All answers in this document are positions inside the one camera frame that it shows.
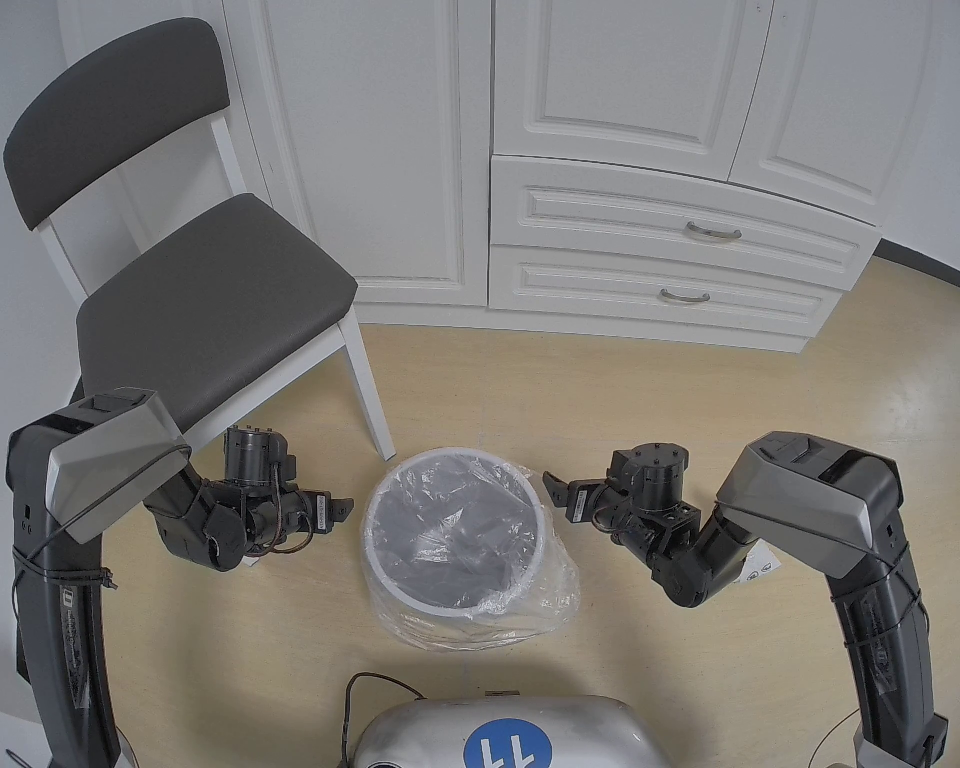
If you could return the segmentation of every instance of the drawer handle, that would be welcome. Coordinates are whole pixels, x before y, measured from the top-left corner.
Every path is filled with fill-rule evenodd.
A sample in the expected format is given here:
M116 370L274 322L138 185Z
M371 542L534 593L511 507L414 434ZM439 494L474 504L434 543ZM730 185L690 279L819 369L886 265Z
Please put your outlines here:
M660 291L660 295L665 299L671 299L673 301L682 301L684 304L705 304L710 301L710 294L703 294L702 296L677 296L676 294L670 293L666 288Z
M739 229L735 229L733 232L718 232L716 229L704 229L703 227L697 227L693 222L686 223L687 231L694 232L695 234L702 234L706 237L715 237L717 240L739 240L743 237L743 232Z

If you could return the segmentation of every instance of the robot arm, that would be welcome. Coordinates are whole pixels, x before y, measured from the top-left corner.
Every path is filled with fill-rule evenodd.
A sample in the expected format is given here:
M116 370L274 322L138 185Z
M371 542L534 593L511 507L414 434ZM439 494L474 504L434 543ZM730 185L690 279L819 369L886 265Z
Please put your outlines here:
M219 571L281 552L295 532L329 533L350 499L302 491L296 457L273 432L231 428L227 479L210 483L156 393L96 395L13 433L13 589L52 768L114 768L122 754L104 655L102 535L143 501L167 549ZM283 550L290 554L305 544Z
M652 571L678 605L701 605L736 579L763 537L826 574L850 654L862 717L857 764L928 766L947 720L933 711L925 609L903 533L897 465L809 435L748 445L700 529L682 501L685 449L616 451L604 480L543 480L571 522L592 522Z

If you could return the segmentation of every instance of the chair seat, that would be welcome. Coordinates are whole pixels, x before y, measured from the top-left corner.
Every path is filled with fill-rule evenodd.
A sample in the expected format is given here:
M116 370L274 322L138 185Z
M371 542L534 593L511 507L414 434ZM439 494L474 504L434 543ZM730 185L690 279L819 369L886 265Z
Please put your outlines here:
M356 290L312 240L254 195L238 195L84 302L84 390L156 390L186 432L341 321Z

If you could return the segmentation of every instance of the floor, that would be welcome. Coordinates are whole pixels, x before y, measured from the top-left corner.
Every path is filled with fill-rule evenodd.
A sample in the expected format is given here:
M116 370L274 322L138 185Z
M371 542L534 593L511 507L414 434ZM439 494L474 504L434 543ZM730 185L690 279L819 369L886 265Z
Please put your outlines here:
M618 448L690 450L686 499L708 510L744 444L800 430L900 464L903 517L930 611L937 709L960 722L960 290L874 260L800 355L593 337L365 326L395 461L472 445L541 472L602 476ZM507 649L434 655L400 644L370 610L358 559L374 452L340 360L249 423L282 432L300 483L358 512L296 557L230 574L167 555L145 513L107 536L119 592L105 598L117 721L144 768L334 768L354 672L397 676L429 697L602 694L633 707L678 766L806 766L856 707L824 579L783 567L702 608L674 607L649 572L559 518L583 606L564 630ZM197 458L222 475L220 446ZM358 686L354 734L402 691ZM852 762L855 718L816 765ZM943 766L960 765L954 736Z

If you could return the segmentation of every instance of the chair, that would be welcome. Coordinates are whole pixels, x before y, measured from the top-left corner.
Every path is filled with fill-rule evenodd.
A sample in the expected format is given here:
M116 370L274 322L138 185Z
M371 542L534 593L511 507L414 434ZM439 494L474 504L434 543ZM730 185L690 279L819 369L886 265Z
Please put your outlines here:
M4 165L27 227L38 230L80 305L88 393L160 392L199 449L339 349L384 459L394 444L353 309L357 283L293 225L248 194L224 110L216 35L164 21L78 61L27 108ZM164 136L207 119L232 197L141 254L87 295L50 220L70 198Z

